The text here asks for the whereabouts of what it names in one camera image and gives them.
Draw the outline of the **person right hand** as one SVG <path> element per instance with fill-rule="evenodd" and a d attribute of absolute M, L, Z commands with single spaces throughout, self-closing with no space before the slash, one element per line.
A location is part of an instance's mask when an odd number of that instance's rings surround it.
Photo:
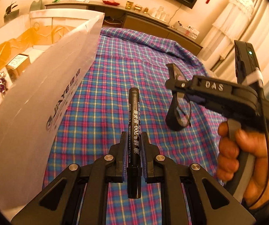
<path fill-rule="evenodd" d="M 230 181 L 239 168 L 237 160 L 239 151 L 254 155 L 254 171 L 243 198 L 248 208 L 257 209 L 269 200 L 269 160 L 265 135 L 239 129 L 235 135 L 236 141 L 231 141 L 228 138 L 228 131 L 226 122 L 219 125 L 220 141 L 216 176 L 223 182 Z"/>

